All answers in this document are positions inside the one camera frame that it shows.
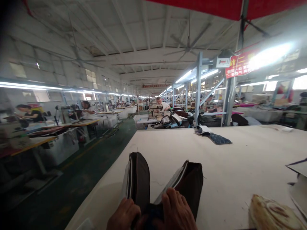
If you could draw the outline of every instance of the box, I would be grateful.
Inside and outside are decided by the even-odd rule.
[[[18,121],[0,124],[0,138],[13,138],[24,134],[26,132]]]
[[[21,135],[19,137],[9,138],[7,139],[9,146],[13,149],[22,149],[30,145],[30,138],[28,135]]]

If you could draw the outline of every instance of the ceiling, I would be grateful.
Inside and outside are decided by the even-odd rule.
[[[221,50],[233,49],[239,26],[237,21],[144,0],[28,0],[28,6],[35,18],[90,53],[95,65],[120,74],[146,95],[160,94],[162,88],[142,89],[143,84],[171,85],[196,61],[199,51],[204,58],[213,58]],[[265,30],[287,14],[253,23]],[[202,35],[194,44],[196,55],[165,56],[184,50],[189,30],[190,43]],[[245,40],[257,33],[248,26]]]

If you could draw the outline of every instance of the wallet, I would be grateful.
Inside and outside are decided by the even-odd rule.
[[[149,202],[149,178],[149,167],[143,155],[139,152],[131,153],[125,169],[121,199],[124,197],[127,199],[132,198],[134,203],[140,207],[142,215],[149,214],[149,218],[145,223],[145,229],[152,229],[151,221],[155,218],[163,221],[162,194],[168,188],[174,188],[185,197],[196,220],[203,186],[202,165],[200,163],[185,161],[153,204]],[[135,223],[136,220],[133,221],[131,228],[134,227]]]

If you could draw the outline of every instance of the green floor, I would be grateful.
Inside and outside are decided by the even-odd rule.
[[[11,229],[64,229],[135,132],[134,120],[127,119],[114,136],[93,141],[63,162],[59,169],[64,174],[58,180],[9,213],[9,221],[16,225]]]

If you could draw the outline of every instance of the floor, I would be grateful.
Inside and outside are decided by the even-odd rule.
[[[134,120],[126,119],[109,138],[80,149],[59,165],[64,173],[39,195],[34,194],[9,213],[10,229],[62,230],[119,157],[136,132]]]

